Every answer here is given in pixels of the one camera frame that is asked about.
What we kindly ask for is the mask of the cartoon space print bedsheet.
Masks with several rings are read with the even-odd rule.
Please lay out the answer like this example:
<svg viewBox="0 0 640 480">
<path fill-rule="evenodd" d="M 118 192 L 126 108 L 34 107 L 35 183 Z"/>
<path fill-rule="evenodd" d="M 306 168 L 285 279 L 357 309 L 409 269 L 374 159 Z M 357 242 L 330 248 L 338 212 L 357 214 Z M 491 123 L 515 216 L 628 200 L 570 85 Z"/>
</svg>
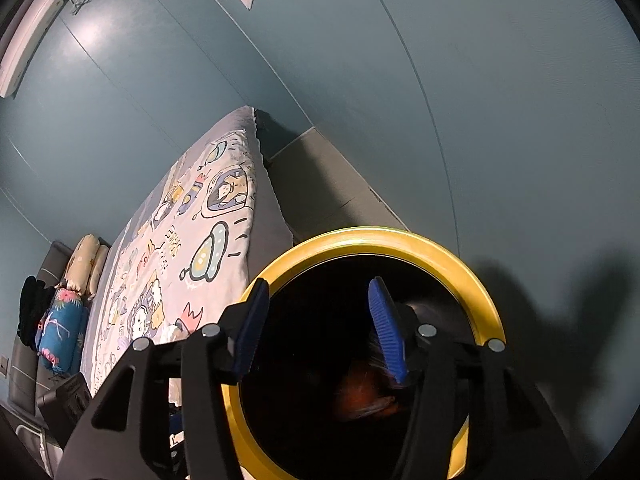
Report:
<svg viewBox="0 0 640 480">
<path fill-rule="evenodd" d="M 215 323 L 293 245 L 266 167 L 262 110 L 224 116 L 170 167 L 107 254 L 80 362 L 91 393 L 130 344 Z"/>
</svg>

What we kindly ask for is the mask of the beige patterned pillow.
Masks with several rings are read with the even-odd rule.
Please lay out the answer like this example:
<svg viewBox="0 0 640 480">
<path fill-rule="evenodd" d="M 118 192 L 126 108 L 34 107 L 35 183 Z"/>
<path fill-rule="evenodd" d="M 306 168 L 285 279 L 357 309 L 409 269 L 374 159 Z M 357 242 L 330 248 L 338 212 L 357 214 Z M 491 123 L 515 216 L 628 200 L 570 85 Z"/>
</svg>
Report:
<svg viewBox="0 0 640 480">
<path fill-rule="evenodd" d="M 88 285 L 91 271 L 101 243 L 93 234 L 85 235 L 74 249 L 62 276 L 62 286 L 83 294 Z"/>
</svg>

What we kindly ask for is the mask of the blue floral folded quilt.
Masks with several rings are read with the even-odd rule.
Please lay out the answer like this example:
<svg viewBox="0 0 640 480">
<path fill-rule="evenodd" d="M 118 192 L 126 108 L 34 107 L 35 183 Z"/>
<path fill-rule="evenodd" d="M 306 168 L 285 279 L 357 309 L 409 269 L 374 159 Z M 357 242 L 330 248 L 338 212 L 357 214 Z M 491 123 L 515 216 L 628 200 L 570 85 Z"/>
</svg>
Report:
<svg viewBox="0 0 640 480">
<path fill-rule="evenodd" d="M 89 313 L 79 292 L 66 288 L 55 291 L 35 338 L 41 364 L 55 375 L 79 372 Z"/>
</svg>

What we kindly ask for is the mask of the black clothing pile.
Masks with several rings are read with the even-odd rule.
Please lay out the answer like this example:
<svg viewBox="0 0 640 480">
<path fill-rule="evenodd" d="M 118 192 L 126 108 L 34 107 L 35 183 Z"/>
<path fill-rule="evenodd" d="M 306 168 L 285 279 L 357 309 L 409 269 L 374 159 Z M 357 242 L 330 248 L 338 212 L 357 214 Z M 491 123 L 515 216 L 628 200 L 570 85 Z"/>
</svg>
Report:
<svg viewBox="0 0 640 480">
<path fill-rule="evenodd" d="M 36 333 L 43 315 L 53 300 L 55 288 L 35 276 L 24 281 L 18 311 L 17 337 L 24 346 L 36 350 Z"/>
</svg>

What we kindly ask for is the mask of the white wall air conditioner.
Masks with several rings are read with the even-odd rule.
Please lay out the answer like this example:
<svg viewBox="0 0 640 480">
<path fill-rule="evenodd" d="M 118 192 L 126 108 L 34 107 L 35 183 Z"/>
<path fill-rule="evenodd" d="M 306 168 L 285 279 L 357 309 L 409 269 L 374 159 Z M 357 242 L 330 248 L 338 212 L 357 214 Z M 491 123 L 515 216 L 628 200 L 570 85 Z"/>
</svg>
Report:
<svg viewBox="0 0 640 480">
<path fill-rule="evenodd" d="M 34 0 L 17 25 L 1 60 L 1 96 L 13 96 L 44 34 L 60 12 L 63 0 Z"/>
</svg>

